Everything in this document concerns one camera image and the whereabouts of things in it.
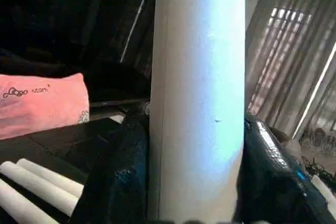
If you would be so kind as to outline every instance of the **curtain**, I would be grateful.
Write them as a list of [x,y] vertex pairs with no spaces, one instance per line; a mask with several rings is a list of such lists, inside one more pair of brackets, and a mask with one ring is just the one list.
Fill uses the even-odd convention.
[[246,32],[248,111],[302,135],[335,86],[335,21],[336,0],[258,1]]

